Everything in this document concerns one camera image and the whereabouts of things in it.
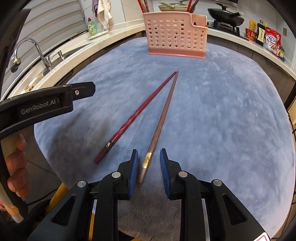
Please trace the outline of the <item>person's left hand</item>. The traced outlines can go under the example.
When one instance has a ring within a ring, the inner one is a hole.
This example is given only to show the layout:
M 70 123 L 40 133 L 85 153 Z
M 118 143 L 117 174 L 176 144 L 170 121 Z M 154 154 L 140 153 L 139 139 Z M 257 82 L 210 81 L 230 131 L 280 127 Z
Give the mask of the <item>person's left hand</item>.
M 9 172 L 6 185 L 10 192 L 20 197 L 22 201 L 29 194 L 29 173 L 26 169 L 28 162 L 25 154 L 26 140 L 20 132 L 16 132 L 1 140 L 1 151 Z

